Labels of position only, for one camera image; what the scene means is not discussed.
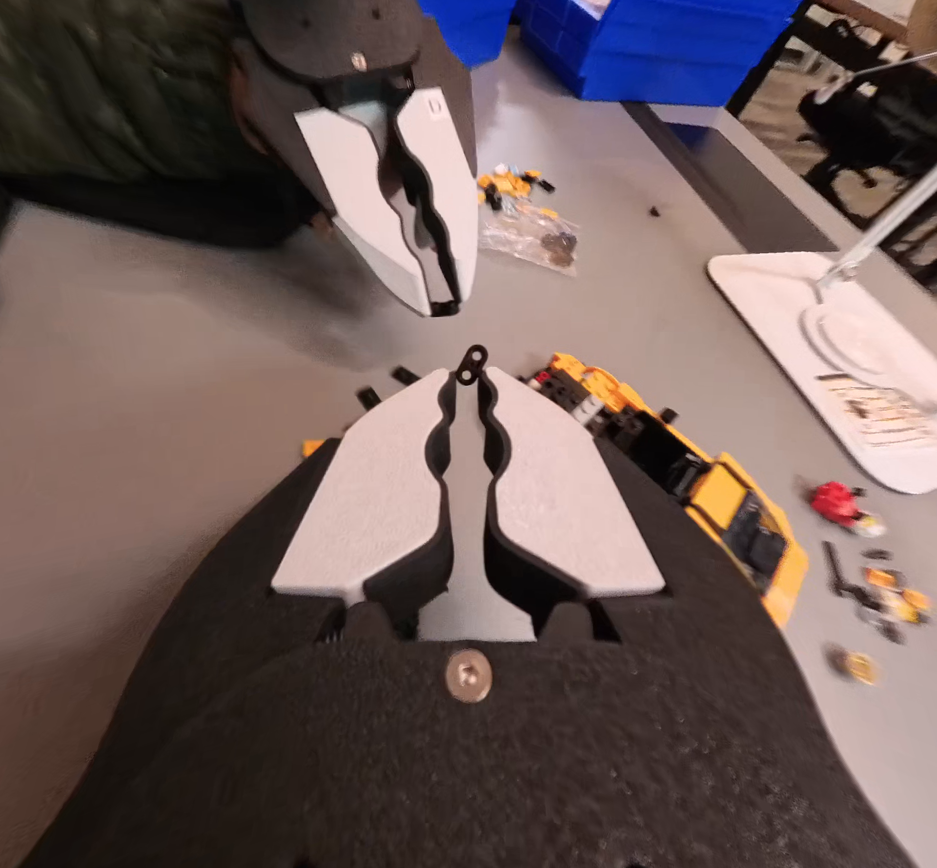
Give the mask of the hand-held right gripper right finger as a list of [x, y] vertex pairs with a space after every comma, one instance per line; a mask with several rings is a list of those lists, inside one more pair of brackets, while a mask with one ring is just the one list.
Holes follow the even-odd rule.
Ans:
[[490, 472], [486, 579], [532, 620], [560, 603], [657, 595], [665, 580], [594, 438], [498, 368], [479, 376]]

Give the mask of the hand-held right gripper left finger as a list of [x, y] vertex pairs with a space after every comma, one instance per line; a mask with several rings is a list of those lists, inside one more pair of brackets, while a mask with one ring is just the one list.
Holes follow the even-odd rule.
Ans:
[[379, 577], [450, 541], [442, 476], [454, 378], [440, 368], [364, 413], [331, 461], [271, 581], [275, 593], [385, 601]]

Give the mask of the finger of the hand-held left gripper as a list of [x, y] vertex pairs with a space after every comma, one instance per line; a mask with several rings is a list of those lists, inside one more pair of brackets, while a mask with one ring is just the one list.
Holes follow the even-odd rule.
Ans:
[[320, 106], [294, 118], [332, 203], [336, 229], [392, 295], [429, 317], [423, 268], [381, 188], [381, 153], [389, 136], [385, 105], [364, 101], [338, 111]]
[[442, 89], [416, 89], [396, 111], [393, 132], [407, 245], [423, 268], [430, 302], [458, 300], [462, 308], [477, 267], [477, 184]]

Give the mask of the yellow lego car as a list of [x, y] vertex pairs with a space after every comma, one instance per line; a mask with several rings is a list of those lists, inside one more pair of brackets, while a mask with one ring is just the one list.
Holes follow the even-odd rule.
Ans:
[[607, 440], [662, 488], [732, 559], [777, 628], [790, 621], [810, 567], [784, 511], [731, 455], [711, 456], [626, 382], [569, 354], [520, 380]]

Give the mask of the white book stand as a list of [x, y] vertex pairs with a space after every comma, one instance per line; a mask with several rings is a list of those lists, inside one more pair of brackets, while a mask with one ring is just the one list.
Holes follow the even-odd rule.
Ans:
[[931, 168], [835, 261], [809, 252], [747, 253], [708, 265], [710, 281], [861, 469], [908, 495], [935, 490], [936, 445], [861, 447], [829, 421], [814, 381], [841, 373], [895, 388], [935, 415], [935, 353], [856, 280], [880, 244], [934, 199]]

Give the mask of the pile of small lego pieces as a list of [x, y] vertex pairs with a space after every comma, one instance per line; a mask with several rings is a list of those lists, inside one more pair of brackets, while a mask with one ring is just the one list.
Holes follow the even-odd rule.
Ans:
[[862, 587], [871, 598], [863, 611], [886, 640], [903, 645], [909, 630], [931, 623], [933, 604], [928, 595], [908, 585], [891, 557], [884, 549], [870, 549], [863, 554]]
[[501, 163], [493, 172], [477, 178], [478, 205], [496, 214], [514, 215], [532, 207], [534, 211], [542, 211], [530, 203], [532, 196], [537, 194], [556, 194], [556, 186], [545, 179], [540, 170], [519, 169]]

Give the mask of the black lego wrench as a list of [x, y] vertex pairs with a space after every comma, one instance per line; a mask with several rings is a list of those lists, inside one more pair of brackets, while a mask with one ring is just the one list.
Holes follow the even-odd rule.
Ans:
[[838, 558], [837, 547], [829, 541], [823, 541], [822, 547], [830, 574], [830, 586], [833, 593], [836, 593], [837, 596], [840, 597], [849, 597], [857, 604], [866, 606], [870, 604], [870, 593], [861, 585], [854, 584], [846, 579]]

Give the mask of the tan round lego piece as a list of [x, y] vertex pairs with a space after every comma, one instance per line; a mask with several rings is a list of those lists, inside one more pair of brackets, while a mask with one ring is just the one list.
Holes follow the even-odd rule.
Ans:
[[840, 679], [863, 686], [876, 686], [879, 671], [872, 659], [861, 651], [847, 650], [837, 644], [828, 644], [825, 659], [830, 670]]

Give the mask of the clear plastic bag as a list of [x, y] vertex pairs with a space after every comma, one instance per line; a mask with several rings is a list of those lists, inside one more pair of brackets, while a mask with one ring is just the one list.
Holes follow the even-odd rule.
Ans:
[[579, 227], [556, 211], [538, 206], [493, 210], [479, 218], [479, 248], [575, 277]]

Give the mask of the large blue storage bin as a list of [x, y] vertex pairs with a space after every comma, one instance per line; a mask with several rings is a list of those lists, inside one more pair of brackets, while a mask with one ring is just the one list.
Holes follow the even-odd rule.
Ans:
[[518, 0], [523, 44], [586, 101], [723, 107], [805, 0]]

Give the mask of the sticker sheet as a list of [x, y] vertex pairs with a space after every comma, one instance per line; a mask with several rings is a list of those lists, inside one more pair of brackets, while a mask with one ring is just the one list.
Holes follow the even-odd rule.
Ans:
[[861, 383], [834, 373], [814, 381], [829, 421], [863, 448], [932, 448], [935, 415], [893, 387]]

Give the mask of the black office chair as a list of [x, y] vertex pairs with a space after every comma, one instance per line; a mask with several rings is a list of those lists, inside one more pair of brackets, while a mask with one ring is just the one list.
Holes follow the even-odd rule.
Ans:
[[819, 90], [805, 94], [797, 112], [811, 139], [825, 152], [821, 166], [833, 180], [841, 171], [865, 179], [884, 169], [916, 181], [936, 159], [935, 63], [910, 64], [869, 75], [868, 95], [853, 84], [819, 101]]

